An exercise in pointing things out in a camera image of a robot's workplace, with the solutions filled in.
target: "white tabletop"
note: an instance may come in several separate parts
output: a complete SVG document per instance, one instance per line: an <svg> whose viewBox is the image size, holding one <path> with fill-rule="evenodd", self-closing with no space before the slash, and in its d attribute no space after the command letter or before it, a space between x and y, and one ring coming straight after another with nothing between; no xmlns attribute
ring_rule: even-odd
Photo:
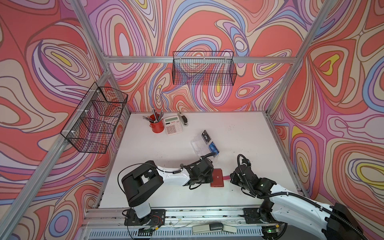
<svg viewBox="0 0 384 240"><path fill-rule="evenodd" d="M143 115L149 116L141 113L129 118L99 208L128 207L127 198L118 187L117 175L131 164L153 160L157 166L176 168L181 163L188 165L197 161L190 142L203 130L207 130L220 151L214 167L221 168L223 176L235 170L237 155L241 153L251 161L258 177L269 178L297 192L263 113L185 113L189 125L183 126L182 133L171 136L165 131L152 132ZM167 113L165 117L173 115L176 114ZM126 169L119 180L135 167ZM187 186L162 185L149 198L149 203L152 207L200 207L253 205L261 204L262 200L244 195L239 186L225 180L224 187L202 184L194 190Z"/></svg>

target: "red pen holder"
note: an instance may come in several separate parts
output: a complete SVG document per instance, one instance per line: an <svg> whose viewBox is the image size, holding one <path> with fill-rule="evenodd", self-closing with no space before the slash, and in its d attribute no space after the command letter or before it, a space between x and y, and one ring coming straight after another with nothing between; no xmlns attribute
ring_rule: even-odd
<svg viewBox="0 0 384 240"><path fill-rule="evenodd" d="M149 118L155 120L155 115L151 115ZM161 133L164 130L164 124L163 120L160 120L160 122L157 123L150 123L149 126L152 128L152 131L155 133Z"/></svg>

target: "psychedelic wallpaper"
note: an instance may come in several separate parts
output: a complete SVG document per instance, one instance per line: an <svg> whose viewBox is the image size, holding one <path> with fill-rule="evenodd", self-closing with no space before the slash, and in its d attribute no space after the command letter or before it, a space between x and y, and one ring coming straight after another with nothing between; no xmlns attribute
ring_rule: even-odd
<svg viewBox="0 0 384 240"><path fill-rule="evenodd" d="M0 1L0 217L101 74L66 1ZM11 239L72 238L98 195L122 121L108 154L68 146Z"/></svg>
<svg viewBox="0 0 384 240"><path fill-rule="evenodd" d="M123 114L106 154L80 153L69 145L16 227L12 240L74 239L86 211L95 207L127 120Z"/></svg>
<svg viewBox="0 0 384 240"><path fill-rule="evenodd" d="M238 72L234 86L173 85L172 63L135 64L115 78L128 94L131 111L150 111L152 106L167 111L265 110L289 64L244 65L246 71Z"/></svg>
<svg viewBox="0 0 384 240"><path fill-rule="evenodd" d="M272 114L312 199L384 239L384 2L339 1Z"/></svg>
<svg viewBox="0 0 384 240"><path fill-rule="evenodd" d="M95 0L85 5L110 56L172 56L231 50L235 56L295 56L320 0ZM131 111L266 110L289 65L236 64L234 86L174 86L172 64L114 63Z"/></svg>

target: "calculator display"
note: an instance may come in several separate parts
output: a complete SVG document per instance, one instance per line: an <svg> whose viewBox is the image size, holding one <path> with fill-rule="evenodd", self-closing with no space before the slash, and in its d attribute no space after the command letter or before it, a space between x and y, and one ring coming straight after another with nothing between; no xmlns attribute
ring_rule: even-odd
<svg viewBox="0 0 384 240"><path fill-rule="evenodd" d="M173 121L173 120L177 120L177 118L169 118L169 119L166 119L165 121L166 122L170 122L170 121Z"/></svg>

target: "wire mesh basket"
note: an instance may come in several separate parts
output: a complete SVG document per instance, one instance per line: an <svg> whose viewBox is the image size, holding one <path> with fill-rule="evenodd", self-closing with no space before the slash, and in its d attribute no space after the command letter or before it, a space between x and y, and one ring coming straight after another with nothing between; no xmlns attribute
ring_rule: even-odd
<svg viewBox="0 0 384 240"><path fill-rule="evenodd" d="M237 76L232 51L174 51L175 85L234 85Z"/></svg>
<svg viewBox="0 0 384 240"><path fill-rule="evenodd" d="M97 87L65 138L79 152L106 153L127 100L120 90Z"/></svg>

